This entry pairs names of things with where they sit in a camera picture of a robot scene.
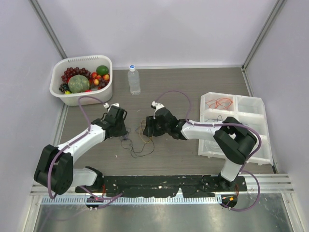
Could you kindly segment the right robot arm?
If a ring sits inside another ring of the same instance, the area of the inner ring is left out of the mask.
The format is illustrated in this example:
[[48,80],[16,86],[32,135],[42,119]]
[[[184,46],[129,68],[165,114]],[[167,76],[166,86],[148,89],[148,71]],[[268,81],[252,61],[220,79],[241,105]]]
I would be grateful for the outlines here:
[[218,176],[218,185],[224,191],[235,186],[239,172],[261,146],[259,134],[231,116],[216,123],[196,122],[177,119],[169,110],[161,108],[153,116],[146,117],[143,135],[158,137],[166,133],[176,140],[214,139],[226,156]]

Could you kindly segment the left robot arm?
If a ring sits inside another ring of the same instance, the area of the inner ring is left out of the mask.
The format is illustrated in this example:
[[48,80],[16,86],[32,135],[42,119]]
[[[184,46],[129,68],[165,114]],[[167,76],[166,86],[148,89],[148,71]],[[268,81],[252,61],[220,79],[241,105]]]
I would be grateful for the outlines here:
[[95,145],[112,137],[126,135],[126,116],[125,109],[113,104],[101,118],[92,121],[86,130],[71,140],[57,146],[45,146],[34,173],[34,181],[47,187],[52,199],[69,188],[99,192],[104,184],[103,173],[89,166],[75,169],[74,164]]

